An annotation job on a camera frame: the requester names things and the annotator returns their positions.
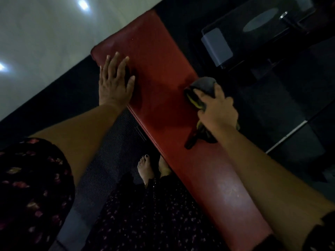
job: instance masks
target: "glossy white floor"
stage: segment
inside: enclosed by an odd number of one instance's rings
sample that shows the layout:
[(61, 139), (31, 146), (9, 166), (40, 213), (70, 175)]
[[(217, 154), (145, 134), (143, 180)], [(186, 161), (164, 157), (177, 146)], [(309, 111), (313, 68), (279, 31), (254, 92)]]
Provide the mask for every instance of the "glossy white floor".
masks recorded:
[(161, 0), (0, 0), (0, 120)]

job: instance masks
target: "red leather cushion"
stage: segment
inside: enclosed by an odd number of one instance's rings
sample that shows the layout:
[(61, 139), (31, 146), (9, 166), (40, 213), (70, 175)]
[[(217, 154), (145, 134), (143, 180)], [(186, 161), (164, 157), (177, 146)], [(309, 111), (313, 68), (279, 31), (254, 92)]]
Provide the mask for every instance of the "red leather cushion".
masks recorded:
[(183, 89), (198, 76), (156, 12), (146, 12), (95, 46), (91, 55), (103, 65), (107, 54), (116, 51), (130, 57), (130, 70), (136, 74), (129, 110), (230, 249), (252, 250), (271, 229), (218, 143), (200, 140), (191, 150), (184, 148), (198, 117)]

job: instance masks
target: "white line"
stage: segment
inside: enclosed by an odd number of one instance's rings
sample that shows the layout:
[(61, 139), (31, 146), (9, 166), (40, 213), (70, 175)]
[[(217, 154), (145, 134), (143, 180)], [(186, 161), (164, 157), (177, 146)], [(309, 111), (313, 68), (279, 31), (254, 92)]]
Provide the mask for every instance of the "white line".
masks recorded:
[(304, 120), (302, 123), (300, 123), (295, 129), (293, 129), (290, 133), (288, 133), (286, 136), (284, 136), (278, 143), (276, 143), (274, 146), (272, 146), (270, 149), (268, 149), (266, 154), (271, 152), (274, 148), (276, 148), (278, 145), (280, 145), (282, 142), (284, 142), (286, 139), (288, 139), (293, 133), (295, 133), (299, 128), (304, 126), (306, 123), (307, 123), (306, 120)]

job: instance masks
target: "finger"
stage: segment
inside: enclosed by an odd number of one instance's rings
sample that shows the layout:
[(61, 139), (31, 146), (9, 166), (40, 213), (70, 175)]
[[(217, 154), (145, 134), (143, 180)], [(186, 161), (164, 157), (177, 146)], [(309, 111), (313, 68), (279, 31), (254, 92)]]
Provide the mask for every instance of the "finger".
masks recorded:
[(199, 110), (199, 111), (198, 111), (198, 117), (199, 117), (199, 120), (202, 120), (204, 114), (205, 114), (204, 110)]
[(214, 84), (214, 91), (215, 91), (215, 98), (221, 98), (224, 99), (224, 91), (222, 90), (222, 87), (218, 84)]
[(198, 89), (194, 89), (193, 91), (199, 97), (199, 99), (204, 103), (209, 103), (211, 100), (213, 100), (211, 96), (208, 96), (206, 93)]
[(100, 66), (99, 85), (103, 84), (103, 67)]
[(111, 62), (111, 56), (107, 55), (105, 65), (103, 66), (103, 80), (104, 81), (106, 81), (108, 78), (107, 77), (108, 76), (108, 65), (110, 62)]
[(127, 84), (127, 94), (129, 96), (132, 96), (133, 94), (133, 91), (134, 91), (134, 87), (135, 87), (135, 76), (133, 75), (129, 81), (128, 81), (128, 84)]
[(229, 102), (229, 105), (234, 104), (234, 99), (232, 97), (227, 97), (226, 100)]
[(116, 73), (116, 63), (118, 62), (119, 52), (116, 52), (113, 59), (108, 65), (108, 77), (113, 78)]
[(118, 67), (118, 73), (116, 75), (116, 80), (118, 82), (124, 81), (124, 78), (126, 75), (126, 65), (128, 61), (129, 61), (129, 57), (127, 56), (126, 58), (122, 60), (122, 62), (120, 63)]

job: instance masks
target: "bare foot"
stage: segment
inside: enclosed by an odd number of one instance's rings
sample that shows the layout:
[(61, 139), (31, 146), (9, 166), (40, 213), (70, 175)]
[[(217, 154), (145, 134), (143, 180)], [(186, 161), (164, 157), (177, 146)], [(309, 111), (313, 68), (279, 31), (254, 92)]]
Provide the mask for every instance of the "bare foot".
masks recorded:
[(168, 176), (172, 173), (169, 165), (162, 156), (160, 157), (158, 162), (158, 169), (161, 172), (161, 177)]
[(150, 165), (150, 157), (149, 155), (143, 156), (137, 165), (138, 173), (140, 177), (144, 181), (145, 186), (148, 185), (149, 179), (155, 178), (155, 174)]

